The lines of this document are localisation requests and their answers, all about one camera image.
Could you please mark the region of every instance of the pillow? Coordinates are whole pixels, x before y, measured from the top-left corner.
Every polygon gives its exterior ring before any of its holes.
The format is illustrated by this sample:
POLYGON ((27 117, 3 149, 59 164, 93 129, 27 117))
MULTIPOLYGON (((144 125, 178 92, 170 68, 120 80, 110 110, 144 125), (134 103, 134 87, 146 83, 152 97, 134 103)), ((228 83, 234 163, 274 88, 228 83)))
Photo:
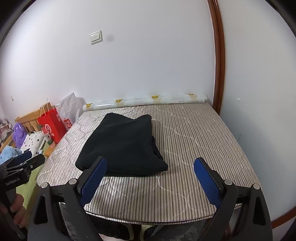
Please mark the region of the pillow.
POLYGON ((30 150, 32 152, 32 157, 36 156, 39 148, 41 145, 44 144, 44 138, 42 135, 42 131, 36 132, 36 133, 29 133, 26 136, 26 139, 20 148, 22 153, 24 153, 26 150, 30 150))
POLYGON ((137 119, 115 113, 105 115, 75 165, 84 171, 99 156, 107 160, 107 176, 149 176, 168 169, 152 136, 150 115, 137 119))

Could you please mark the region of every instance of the bottle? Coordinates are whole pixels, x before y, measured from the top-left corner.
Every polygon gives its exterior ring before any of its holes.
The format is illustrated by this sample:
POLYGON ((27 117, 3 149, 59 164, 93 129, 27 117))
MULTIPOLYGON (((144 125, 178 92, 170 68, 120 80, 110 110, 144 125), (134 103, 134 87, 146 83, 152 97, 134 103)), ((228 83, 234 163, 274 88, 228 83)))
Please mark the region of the bottle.
POLYGON ((45 139, 45 141, 47 142, 47 144, 49 145, 49 147, 54 147, 55 146, 55 142, 52 139, 52 137, 50 136, 49 132, 46 130, 46 128, 43 125, 40 125, 40 128, 42 130, 42 135, 45 139))

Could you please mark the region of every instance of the human hand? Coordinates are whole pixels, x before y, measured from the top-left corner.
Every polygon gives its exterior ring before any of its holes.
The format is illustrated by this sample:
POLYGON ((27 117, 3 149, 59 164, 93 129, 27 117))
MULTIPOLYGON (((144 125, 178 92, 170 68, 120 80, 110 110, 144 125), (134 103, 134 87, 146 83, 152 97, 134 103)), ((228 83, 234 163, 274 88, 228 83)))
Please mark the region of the human hand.
MULTIPOLYGON (((23 228, 26 225, 26 209, 22 205, 24 203, 24 198, 21 194, 16 194, 13 204, 10 206, 10 211, 16 213, 13 217, 13 222, 15 225, 18 225, 20 228, 23 228)), ((7 208, 0 203, 0 211, 2 213, 7 213, 7 208)))

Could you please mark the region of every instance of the blue gripper pad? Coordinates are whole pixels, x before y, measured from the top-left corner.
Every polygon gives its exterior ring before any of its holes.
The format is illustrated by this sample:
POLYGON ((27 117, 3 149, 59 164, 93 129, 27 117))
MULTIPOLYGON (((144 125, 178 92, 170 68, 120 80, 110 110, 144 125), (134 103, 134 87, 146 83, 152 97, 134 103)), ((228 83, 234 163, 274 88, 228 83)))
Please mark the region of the blue gripper pad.
POLYGON ((107 160, 102 158, 100 163, 96 166, 93 172, 89 175, 89 178, 85 181, 81 188, 80 205, 82 207, 85 204, 90 203, 98 186, 100 185, 105 173, 107 171, 107 160))
POLYGON ((210 203, 219 208, 221 204, 220 189, 199 158, 194 161, 194 172, 210 203))
POLYGON ((26 151, 23 154, 16 156, 14 159, 14 163, 15 163, 15 165, 20 165, 21 163, 23 163, 31 158, 32 158, 32 152, 26 151))

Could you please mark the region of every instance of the mattress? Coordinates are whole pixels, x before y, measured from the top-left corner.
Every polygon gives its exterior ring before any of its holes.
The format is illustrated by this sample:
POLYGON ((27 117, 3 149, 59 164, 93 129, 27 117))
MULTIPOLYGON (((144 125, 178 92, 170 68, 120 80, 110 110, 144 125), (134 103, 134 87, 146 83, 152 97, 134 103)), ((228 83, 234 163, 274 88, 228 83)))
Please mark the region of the mattress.
POLYGON ((152 134, 168 171, 150 177, 104 177, 85 210, 109 220, 172 224, 213 216, 193 162, 203 157, 223 179, 250 187, 259 180, 239 144, 208 103, 160 104, 84 112, 59 142, 37 178, 38 185, 78 178, 75 162, 107 113, 152 116, 152 134))

